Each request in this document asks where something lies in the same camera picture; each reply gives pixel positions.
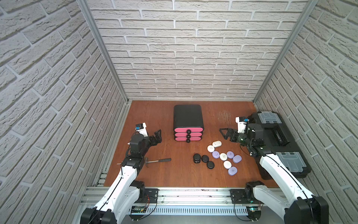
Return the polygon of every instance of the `brick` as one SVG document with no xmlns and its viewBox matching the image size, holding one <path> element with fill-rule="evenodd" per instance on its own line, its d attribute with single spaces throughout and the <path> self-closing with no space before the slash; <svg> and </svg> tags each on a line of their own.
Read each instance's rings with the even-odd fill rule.
<svg viewBox="0 0 358 224">
<path fill-rule="evenodd" d="M 71 17 L 75 16 L 77 13 L 81 11 L 77 2 L 72 2 L 66 6 L 66 9 Z"/>
<path fill-rule="evenodd" d="M 250 20 L 251 12 L 200 11 L 200 20 Z"/>
<path fill-rule="evenodd" d="M 172 20 L 196 20 L 194 11 L 154 11 L 142 10 L 143 19 L 172 19 Z"/>
<path fill-rule="evenodd" d="M 338 0 L 321 0 L 317 5 L 341 17 L 346 17 L 352 10 L 349 4 Z"/>
<path fill-rule="evenodd" d="M 322 9 L 320 9 L 317 6 L 315 6 L 315 8 L 313 9 L 313 11 L 312 11 L 310 16 L 315 18 L 315 19 L 318 19 L 321 14 L 322 14 Z"/>
<path fill-rule="evenodd" d="M 193 58 L 152 58 L 152 63 L 194 63 Z"/>
<path fill-rule="evenodd" d="M 88 33 L 81 42 L 79 42 L 72 50 L 72 53 L 78 58 L 94 40 L 92 33 Z"/>
<path fill-rule="evenodd" d="M 140 19 L 138 10 L 91 10 L 95 19 Z"/>
<path fill-rule="evenodd" d="M 82 68 L 84 63 L 89 59 L 90 55 L 86 51 L 83 53 L 72 65 L 71 67 L 60 77 L 60 79 L 68 84 L 73 76 Z"/>
<path fill-rule="evenodd" d="M 250 2 L 234 1 L 230 10 L 240 11 L 284 11 L 287 3 L 285 2 Z"/>
<path fill-rule="evenodd" d="M 244 46 L 242 52 L 280 52 L 282 46 L 264 46 L 264 45 L 252 45 Z"/>
<path fill-rule="evenodd" d="M 117 69 L 118 74 L 153 74 L 152 69 Z"/>
<path fill-rule="evenodd" d="M 339 34 L 335 34 L 329 44 L 346 54 L 351 59 L 358 61 L 358 47 L 351 40 Z"/>
<path fill-rule="evenodd" d="M 224 29 L 225 21 L 176 21 L 175 27 L 178 29 Z"/>
<path fill-rule="evenodd" d="M 173 68 L 174 69 L 175 64 L 133 64 L 133 68 Z"/>
<path fill-rule="evenodd" d="M 61 36 L 66 39 L 72 32 L 74 32 L 82 23 L 85 22 L 82 13 L 78 13 L 69 22 L 65 23 L 58 32 Z"/>
<path fill-rule="evenodd" d="M 270 44 L 271 38 L 225 38 L 224 44 L 243 45 L 243 44 Z"/>
<path fill-rule="evenodd" d="M 61 82 L 57 82 L 51 90 L 44 95 L 17 123 L 13 126 L 13 130 L 24 135 L 44 111 L 51 105 L 56 97 L 62 92 L 64 86 Z"/>
<path fill-rule="evenodd" d="M 306 41 L 310 43 L 314 48 L 316 48 L 321 54 L 326 56 L 329 60 L 331 60 L 334 64 L 340 63 L 344 56 L 340 54 L 338 51 L 323 43 L 318 37 L 311 33 L 308 35 Z"/>
<path fill-rule="evenodd" d="M 131 51 L 132 57 L 162 57 L 162 58 L 173 58 L 174 52 L 167 51 L 167 52 L 160 52 L 160 51 Z"/>
<path fill-rule="evenodd" d="M 194 51 L 194 45 L 186 44 L 151 44 L 149 48 L 151 51 Z"/>
<path fill-rule="evenodd" d="M 307 42 L 305 42 L 300 37 L 297 37 L 295 40 L 295 44 L 297 47 L 300 48 L 300 50 L 305 53 L 310 59 L 314 59 L 316 55 L 318 54 L 318 51 L 316 51 L 311 45 L 309 45 Z"/>
<path fill-rule="evenodd" d="M 30 99 L 26 99 L 26 100 L 27 100 L 26 104 L 31 103 Z M 22 106 L 21 110 L 23 110 L 23 107 L 26 104 L 23 103 L 21 105 L 21 103 L 18 103 L 18 106 Z M 13 110 L 13 112 L 15 112 L 16 114 L 19 113 L 19 115 L 21 115 L 21 111 L 19 111 L 19 110 L 17 110 L 17 111 Z M 7 178 L 8 178 L 6 183 L 9 184 L 14 181 L 13 184 L 17 184 L 18 181 L 20 181 L 20 178 L 22 178 L 22 176 L 25 174 L 24 171 L 21 172 L 21 169 L 27 167 L 27 169 L 25 169 L 25 171 L 26 172 L 28 171 L 28 165 L 32 164 L 32 162 L 34 161 L 34 159 L 30 158 L 31 155 L 33 154 L 34 151 L 39 151 L 38 149 L 34 149 L 31 146 L 34 143 L 34 141 L 39 137 L 41 132 L 46 128 L 46 126 L 55 117 L 55 115 L 56 115 L 56 113 L 53 110 L 47 110 L 47 112 L 45 112 L 45 114 L 42 115 L 40 120 L 38 120 L 36 122 L 36 124 L 33 126 L 33 128 L 31 128 L 28 135 L 26 135 L 26 137 L 23 138 L 15 146 L 15 148 L 10 151 L 10 153 L 6 157 L 6 160 L 3 160 L 3 162 L 0 164 L 1 175 L 7 176 Z"/>
<path fill-rule="evenodd" d="M 113 8 L 111 0 L 88 0 L 89 7 L 92 8 Z"/>
<path fill-rule="evenodd" d="M 0 18 L 0 39 L 3 39 L 4 37 L 7 37 L 14 32 L 27 27 L 28 25 L 43 17 L 45 17 L 45 12 L 41 9 L 39 4 L 33 4 L 31 6 L 20 9 L 15 14 Z"/>
<path fill-rule="evenodd" d="M 84 37 L 87 33 L 89 33 L 90 28 L 88 27 L 87 23 L 83 23 L 77 31 L 81 35 L 81 37 Z"/>
<path fill-rule="evenodd" d="M 19 142 L 19 138 L 8 133 L 0 139 L 0 161 Z"/>
<path fill-rule="evenodd" d="M 342 69 L 348 76 L 358 81 L 358 75 L 356 71 L 358 70 L 358 65 L 352 62 L 349 59 L 345 59 L 340 65 L 339 68 Z"/>
<path fill-rule="evenodd" d="M 241 46 L 233 45 L 197 45 L 197 51 L 240 51 Z"/>
<path fill-rule="evenodd" d="M 354 41 L 358 41 L 358 26 L 354 25 L 349 22 L 343 21 L 341 18 L 336 17 L 330 13 L 324 12 L 321 18 L 319 19 L 320 22 L 327 25 L 328 27 L 332 28 L 333 30 L 341 33 Z"/>
<path fill-rule="evenodd" d="M 255 12 L 252 20 L 285 20 L 285 21 L 297 21 L 301 13 L 289 13 L 289 12 Z"/>
<path fill-rule="evenodd" d="M 325 89 L 323 88 L 317 80 L 315 80 L 309 72 L 306 72 L 303 75 L 303 78 L 311 86 L 311 88 L 320 96 L 320 98 L 328 105 L 328 107 L 333 110 L 337 108 L 340 104 L 336 99 Z"/>
<path fill-rule="evenodd" d="M 180 37 L 194 37 L 195 30 L 189 29 L 147 29 L 148 36 L 180 36 Z"/>
<path fill-rule="evenodd" d="M 337 84 L 346 89 L 349 93 L 353 94 L 358 91 L 358 85 L 350 81 L 346 74 L 334 68 L 334 66 L 327 59 L 319 56 L 315 62 L 320 68 L 322 68 L 323 71 L 334 79 Z"/>
<path fill-rule="evenodd" d="M 218 57 L 218 52 L 181 52 L 177 51 L 177 57 L 207 57 L 207 58 L 216 58 Z"/>
<path fill-rule="evenodd" d="M 175 10 L 227 10 L 228 1 L 175 1 Z"/>
<path fill-rule="evenodd" d="M 193 70 L 168 70 L 168 69 L 155 69 L 154 74 L 193 74 Z"/>
<path fill-rule="evenodd" d="M 35 43 L 69 19 L 69 15 L 66 13 L 66 10 L 63 9 L 47 17 L 45 20 L 36 23 L 33 27 L 25 30 L 23 33 L 31 43 Z"/>
<path fill-rule="evenodd" d="M 66 55 L 60 63 L 58 63 L 53 69 L 44 76 L 38 83 L 35 84 L 34 89 L 41 95 L 49 90 L 49 88 L 62 76 L 67 68 L 72 68 L 71 64 L 75 61 L 71 54 Z"/>
<path fill-rule="evenodd" d="M 262 58 L 265 59 L 276 59 L 278 53 L 266 53 Z"/>
<path fill-rule="evenodd" d="M 307 22 L 305 23 L 305 28 L 309 29 L 311 32 L 314 32 L 317 36 L 324 40 L 328 40 L 333 33 L 324 25 L 319 24 L 312 18 L 308 18 Z"/>
<path fill-rule="evenodd" d="M 98 28 L 120 28 L 121 24 L 118 19 L 96 19 Z"/>
<path fill-rule="evenodd" d="M 34 66 L 26 76 L 17 79 L 10 84 L 6 91 L 0 95 L 0 108 L 1 111 L 10 106 L 19 97 L 21 97 L 31 86 L 36 83 L 42 76 L 49 71 L 49 67 L 43 61 Z"/>
<path fill-rule="evenodd" d="M 111 57 L 128 57 L 127 51 L 108 51 L 108 53 Z"/>
<path fill-rule="evenodd" d="M 22 73 L 32 66 L 38 59 L 51 51 L 62 39 L 58 33 L 53 33 L 39 42 L 36 47 L 30 48 L 9 62 L 9 66 L 17 73 Z"/>
<path fill-rule="evenodd" d="M 233 70 L 194 70 L 194 74 L 202 74 L 202 75 L 232 75 Z"/>
<path fill-rule="evenodd" d="M 146 44 L 106 44 L 108 50 L 112 51 L 123 51 L 123 50 L 148 50 Z"/>
<path fill-rule="evenodd" d="M 207 63 L 207 64 L 235 64 L 236 58 L 196 58 L 195 63 Z"/>
<path fill-rule="evenodd" d="M 282 22 L 278 29 L 280 30 L 292 30 L 296 22 Z"/>
<path fill-rule="evenodd" d="M 122 20 L 125 28 L 173 28 L 172 20 Z"/>
<path fill-rule="evenodd" d="M 7 60 L 12 59 L 19 53 L 29 48 L 30 44 L 26 41 L 23 35 L 17 34 L 0 43 L 0 65 L 3 65 Z"/>
<path fill-rule="evenodd" d="M 128 58 L 128 57 L 114 58 L 114 57 L 112 57 L 111 59 L 112 59 L 113 63 L 150 63 L 149 58 Z"/>
<path fill-rule="evenodd" d="M 290 31 L 249 30 L 247 37 L 288 37 Z"/>
<path fill-rule="evenodd" d="M 220 52 L 222 58 L 262 58 L 263 53 Z"/>
<path fill-rule="evenodd" d="M 83 65 L 82 69 L 85 73 L 88 73 L 88 71 L 92 68 L 92 66 L 95 64 L 96 60 L 100 57 L 100 55 L 101 55 L 101 52 L 98 48 Z"/>
<path fill-rule="evenodd" d="M 173 2 L 164 0 L 115 0 L 115 4 L 121 9 L 173 9 Z"/>
<path fill-rule="evenodd" d="M 349 21 L 358 24 L 358 10 L 355 8 L 353 12 L 347 18 Z"/>
<path fill-rule="evenodd" d="M 0 67 L 0 89 L 16 79 L 16 76 L 5 66 Z"/>
<path fill-rule="evenodd" d="M 174 44 L 174 37 L 127 37 L 128 43 Z"/>
<path fill-rule="evenodd" d="M 227 28 L 228 29 L 276 29 L 278 25 L 279 22 L 229 21 L 227 24 Z"/>
<path fill-rule="evenodd" d="M 22 7 L 26 6 L 26 5 L 32 4 L 34 2 L 36 2 L 36 0 L 24 0 L 24 1 L 21 1 L 21 2 L 14 2 L 14 1 L 11 1 L 11 0 L 5 0 L 5 1 L 0 2 L 0 6 L 6 12 L 10 12 L 10 11 L 13 11 L 15 9 L 22 8 Z"/>
<path fill-rule="evenodd" d="M 287 11 L 303 11 L 304 7 L 306 6 L 306 2 L 305 1 L 293 1 L 290 3 Z"/>
<path fill-rule="evenodd" d="M 302 37 L 302 39 L 305 39 L 309 34 L 310 34 L 310 31 L 307 30 L 305 27 L 302 27 L 298 36 Z"/>
<path fill-rule="evenodd" d="M 55 47 L 49 54 L 46 55 L 45 60 L 50 66 L 54 66 L 60 61 L 78 42 L 81 37 L 78 33 L 74 33 L 63 43 Z"/>
<path fill-rule="evenodd" d="M 314 77 L 321 81 L 326 77 L 326 74 L 315 65 L 302 51 L 298 51 L 296 58 L 305 66 L 305 68 L 314 75 Z"/>
<path fill-rule="evenodd" d="M 246 30 L 198 30 L 198 37 L 245 37 L 245 34 Z"/>
<path fill-rule="evenodd" d="M 177 37 L 175 39 L 177 44 L 222 44 L 223 38 L 187 38 Z"/>
</svg>

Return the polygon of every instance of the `hammer head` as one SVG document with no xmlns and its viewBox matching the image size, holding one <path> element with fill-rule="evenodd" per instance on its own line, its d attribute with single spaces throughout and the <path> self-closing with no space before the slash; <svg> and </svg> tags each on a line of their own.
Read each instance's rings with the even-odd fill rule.
<svg viewBox="0 0 358 224">
<path fill-rule="evenodd" d="M 144 158 L 144 163 L 145 163 L 145 166 L 148 167 L 148 157 Z"/>
</svg>

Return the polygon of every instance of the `lavender round object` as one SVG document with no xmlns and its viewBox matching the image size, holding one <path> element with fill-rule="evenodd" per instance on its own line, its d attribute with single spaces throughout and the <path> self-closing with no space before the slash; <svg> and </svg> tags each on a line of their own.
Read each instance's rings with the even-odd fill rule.
<svg viewBox="0 0 358 224">
<path fill-rule="evenodd" d="M 214 151 L 214 152 L 212 153 L 212 155 L 213 155 L 213 157 L 214 157 L 215 159 L 217 159 L 217 158 L 220 157 L 220 153 L 219 153 L 218 151 Z"/>
<path fill-rule="evenodd" d="M 233 176 L 237 173 L 237 168 L 232 166 L 227 172 L 229 173 L 230 176 Z"/>
<path fill-rule="evenodd" d="M 228 152 L 226 153 L 226 155 L 227 155 L 227 157 L 228 157 L 229 159 L 232 159 L 232 158 L 234 158 L 234 156 L 235 156 L 235 154 L 234 154 L 233 152 L 231 152 L 231 151 L 228 151 Z"/>
<path fill-rule="evenodd" d="M 233 161 L 234 163 L 238 163 L 238 162 L 240 162 L 241 160 L 242 160 L 242 158 L 241 158 L 240 155 L 236 155 L 236 156 L 234 156 L 234 158 L 232 159 L 232 161 Z"/>
</svg>

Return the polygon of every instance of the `purple pebble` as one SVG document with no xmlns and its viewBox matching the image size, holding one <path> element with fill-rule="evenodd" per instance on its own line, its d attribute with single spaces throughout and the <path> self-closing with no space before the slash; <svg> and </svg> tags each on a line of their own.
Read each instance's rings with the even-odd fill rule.
<svg viewBox="0 0 358 224">
<path fill-rule="evenodd" d="M 241 160 L 242 160 L 242 158 L 241 158 L 240 155 L 236 155 L 236 156 L 234 156 L 234 158 L 232 159 L 232 161 L 233 161 L 234 163 L 238 163 L 238 162 L 240 162 Z"/>
<path fill-rule="evenodd" d="M 218 151 L 214 151 L 212 155 L 215 159 L 220 157 L 220 153 Z"/>
</svg>

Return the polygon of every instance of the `wooden table surface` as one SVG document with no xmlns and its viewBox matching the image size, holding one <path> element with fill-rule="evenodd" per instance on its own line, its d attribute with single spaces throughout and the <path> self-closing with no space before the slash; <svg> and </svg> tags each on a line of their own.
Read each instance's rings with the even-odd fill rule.
<svg viewBox="0 0 358 224">
<path fill-rule="evenodd" d="M 173 107 L 177 104 L 199 104 L 204 120 L 203 139 L 190 143 L 177 142 L 173 134 Z M 144 181 L 150 187 L 245 187 L 248 181 L 260 180 L 268 187 L 277 187 L 274 180 L 263 180 L 259 174 L 254 158 L 244 154 L 238 143 L 224 140 L 219 128 L 235 128 L 235 117 L 249 116 L 256 109 L 252 102 L 219 101 L 133 101 L 120 136 L 114 157 L 104 186 L 110 186 L 117 177 L 120 165 L 128 148 L 127 143 L 134 133 L 136 124 L 145 122 L 147 132 L 153 135 L 162 130 L 162 143 L 149 148 L 146 156 L 149 160 L 171 158 L 170 162 L 157 162 L 143 166 L 136 180 Z M 220 153 L 227 151 L 241 155 L 242 161 L 235 164 L 237 174 L 230 176 L 223 166 L 223 161 L 212 157 L 207 146 L 220 140 L 222 146 L 216 148 Z M 208 155 L 215 163 L 214 169 L 206 163 L 195 164 L 193 155 Z"/>
</svg>

